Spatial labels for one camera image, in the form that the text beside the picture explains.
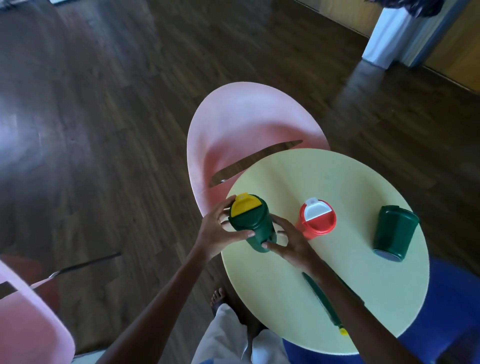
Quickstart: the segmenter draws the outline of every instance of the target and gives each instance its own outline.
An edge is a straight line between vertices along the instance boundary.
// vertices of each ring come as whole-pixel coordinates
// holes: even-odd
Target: pink chair
[[[71,363],[75,344],[70,332],[30,286],[0,261],[0,284],[5,282],[16,291],[0,299],[0,363]]]
[[[253,82],[219,87],[200,104],[188,130],[187,164],[193,194],[205,216],[243,173],[209,188],[218,171],[268,146],[302,140],[294,148],[330,150],[315,119],[276,88]]]

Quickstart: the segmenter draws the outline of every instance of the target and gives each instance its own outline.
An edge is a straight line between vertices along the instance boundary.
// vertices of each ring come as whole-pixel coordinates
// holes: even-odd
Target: wooden floor
[[[201,216],[186,137],[217,87],[295,98],[334,151],[378,171],[432,255],[480,275],[479,96],[425,69],[360,62],[367,39],[293,0],[47,0],[0,12],[0,253],[58,277],[78,352],[108,345],[167,282]],[[189,363],[226,284],[212,262],[163,363]]]

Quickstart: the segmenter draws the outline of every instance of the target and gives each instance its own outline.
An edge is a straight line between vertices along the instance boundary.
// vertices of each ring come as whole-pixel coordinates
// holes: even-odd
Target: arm
[[[287,246],[266,243],[292,265],[302,269],[328,297],[364,362],[369,364],[420,363],[337,278],[288,220],[272,215],[288,237]]]
[[[250,230],[229,232],[221,221],[224,210],[235,200],[231,196],[206,215],[192,251],[170,282],[135,321],[108,348],[97,364],[156,364],[180,311],[205,265],[227,245],[253,236]]]

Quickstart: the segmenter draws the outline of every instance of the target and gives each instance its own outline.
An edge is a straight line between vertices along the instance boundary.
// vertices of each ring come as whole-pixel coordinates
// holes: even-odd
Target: round table
[[[405,260],[391,262],[372,251],[378,213],[384,205],[411,210],[380,174],[339,153],[291,149],[248,168],[230,194],[248,192],[270,212],[295,223],[310,197],[328,202],[337,216],[334,230],[311,241],[315,251],[362,298],[396,337],[422,307],[429,281],[427,245],[415,230]],[[287,244],[283,236],[278,243]],[[316,352],[356,354],[340,335],[300,271],[272,252],[258,253],[246,241],[229,245],[222,258],[235,291],[247,308],[284,339]]]

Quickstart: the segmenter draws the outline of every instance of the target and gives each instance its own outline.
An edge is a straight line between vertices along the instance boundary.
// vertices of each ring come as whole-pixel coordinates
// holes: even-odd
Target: white pants
[[[247,327],[242,325],[232,308],[222,304],[213,321],[208,326],[192,364],[208,359],[249,359],[244,355],[247,349]],[[264,329],[253,339],[253,364],[289,364],[282,339],[268,329]]]

